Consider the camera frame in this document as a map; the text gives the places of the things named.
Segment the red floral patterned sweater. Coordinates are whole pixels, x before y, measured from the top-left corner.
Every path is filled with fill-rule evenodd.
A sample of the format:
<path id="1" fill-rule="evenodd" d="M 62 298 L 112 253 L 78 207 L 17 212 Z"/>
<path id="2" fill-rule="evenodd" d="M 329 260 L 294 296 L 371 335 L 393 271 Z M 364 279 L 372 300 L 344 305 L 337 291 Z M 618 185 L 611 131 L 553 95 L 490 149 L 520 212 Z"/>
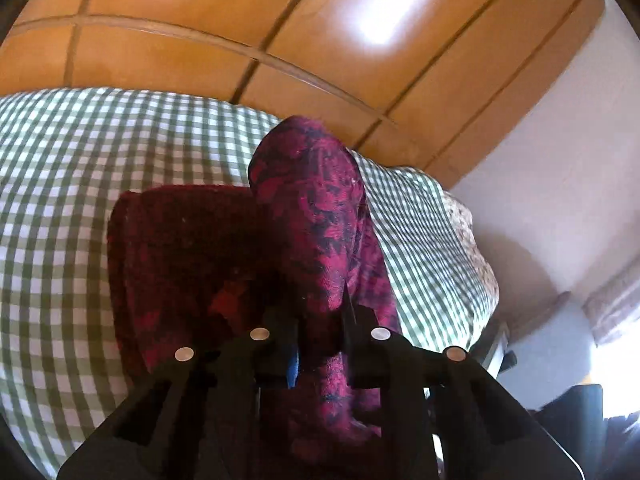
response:
<path id="1" fill-rule="evenodd" d="M 320 122 L 286 118 L 259 143 L 248 185 L 127 192 L 107 227 L 115 335 L 138 382 L 223 318 L 245 335 L 266 309 L 300 318 L 300 375 L 277 419 L 302 460 L 380 445 L 378 390 L 349 388 L 340 307 L 398 330 L 396 300 L 354 156 Z"/>

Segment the patterned curtain at window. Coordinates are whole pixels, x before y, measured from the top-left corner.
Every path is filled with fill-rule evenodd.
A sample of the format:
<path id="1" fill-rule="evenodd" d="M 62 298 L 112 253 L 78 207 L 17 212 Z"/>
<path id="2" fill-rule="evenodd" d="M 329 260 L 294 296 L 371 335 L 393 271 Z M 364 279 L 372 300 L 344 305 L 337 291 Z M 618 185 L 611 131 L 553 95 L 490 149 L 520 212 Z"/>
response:
<path id="1" fill-rule="evenodd" d="M 639 321 L 639 263 L 630 264 L 596 290 L 582 310 L 597 346 L 620 338 Z"/>

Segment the green white checkered bedsheet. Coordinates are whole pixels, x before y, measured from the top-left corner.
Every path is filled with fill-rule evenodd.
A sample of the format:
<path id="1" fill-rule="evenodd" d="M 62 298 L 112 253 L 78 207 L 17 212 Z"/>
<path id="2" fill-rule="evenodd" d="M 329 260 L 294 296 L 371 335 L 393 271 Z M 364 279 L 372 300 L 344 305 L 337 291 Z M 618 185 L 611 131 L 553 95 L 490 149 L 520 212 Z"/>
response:
<path id="1" fill-rule="evenodd" d="M 1 101 L 1 414 L 54 478 L 124 400 L 106 226 L 127 191 L 247 185 L 278 118 L 174 92 L 20 92 Z M 499 301 L 471 211 L 410 167 L 356 159 L 402 333 L 442 350 L 477 342 Z"/>

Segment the wooden panelled wardrobe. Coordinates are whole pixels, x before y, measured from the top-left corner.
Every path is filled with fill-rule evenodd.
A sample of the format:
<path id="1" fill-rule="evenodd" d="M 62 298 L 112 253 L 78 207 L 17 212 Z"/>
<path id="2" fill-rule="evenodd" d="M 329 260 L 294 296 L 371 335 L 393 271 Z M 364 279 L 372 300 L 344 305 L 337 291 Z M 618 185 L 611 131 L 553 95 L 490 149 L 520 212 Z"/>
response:
<path id="1" fill-rule="evenodd" d="M 322 120 L 453 186 L 538 103 L 604 0 L 29 0 L 1 90 L 119 87 Z"/>

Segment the dark chair by wall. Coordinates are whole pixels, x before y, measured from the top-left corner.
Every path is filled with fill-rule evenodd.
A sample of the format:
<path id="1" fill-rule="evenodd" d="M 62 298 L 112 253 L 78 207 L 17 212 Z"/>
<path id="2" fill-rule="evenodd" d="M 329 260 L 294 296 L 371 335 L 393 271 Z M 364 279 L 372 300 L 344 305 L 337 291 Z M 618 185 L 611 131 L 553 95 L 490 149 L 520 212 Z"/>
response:
<path id="1" fill-rule="evenodd" d="M 606 436 L 600 385 L 569 388 L 532 415 L 578 463 L 586 479 L 596 478 Z"/>

